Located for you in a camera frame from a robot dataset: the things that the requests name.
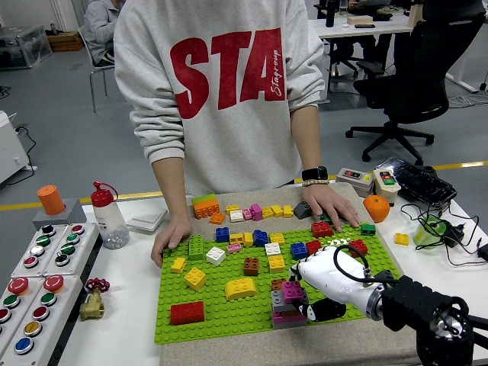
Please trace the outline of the person's left hand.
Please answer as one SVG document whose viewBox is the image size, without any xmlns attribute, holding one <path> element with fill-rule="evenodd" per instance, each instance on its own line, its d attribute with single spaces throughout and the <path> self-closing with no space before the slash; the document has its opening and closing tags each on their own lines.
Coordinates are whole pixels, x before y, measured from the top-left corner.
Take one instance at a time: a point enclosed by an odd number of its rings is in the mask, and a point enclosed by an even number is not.
<svg viewBox="0 0 488 366">
<path fill-rule="evenodd" d="M 304 187 L 303 200 L 308 203 L 316 216 L 322 215 L 325 211 L 339 232 L 342 231 L 340 217 L 353 227 L 359 226 L 360 220 L 355 207 L 346 198 L 332 190 L 329 185 Z"/>
</svg>

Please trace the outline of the person's right hand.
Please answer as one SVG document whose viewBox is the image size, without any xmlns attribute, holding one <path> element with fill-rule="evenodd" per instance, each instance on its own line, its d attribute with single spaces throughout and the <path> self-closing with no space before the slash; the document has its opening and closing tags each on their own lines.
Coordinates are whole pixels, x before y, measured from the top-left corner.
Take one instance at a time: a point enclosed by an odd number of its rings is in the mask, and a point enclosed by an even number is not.
<svg viewBox="0 0 488 366">
<path fill-rule="evenodd" d="M 179 243 L 192 233 L 192 223 L 188 217 L 172 217 L 168 226 L 155 237 L 150 258 L 157 267 L 162 267 L 163 252 L 166 248 L 175 249 Z"/>
</svg>

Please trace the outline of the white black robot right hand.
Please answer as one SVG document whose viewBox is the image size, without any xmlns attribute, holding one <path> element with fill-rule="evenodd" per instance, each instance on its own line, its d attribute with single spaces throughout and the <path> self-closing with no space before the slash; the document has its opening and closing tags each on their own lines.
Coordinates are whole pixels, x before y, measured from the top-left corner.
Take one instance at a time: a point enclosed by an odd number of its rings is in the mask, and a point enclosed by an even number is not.
<svg viewBox="0 0 488 366">
<path fill-rule="evenodd" d="M 337 303 L 353 304 L 372 320 L 383 319 L 380 280 L 372 277 L 367 260 L 358 262 L 343 252 L 347 246 L 327 246 L 291 266 L 292 280 L 304 280 Z"/>
</svg>

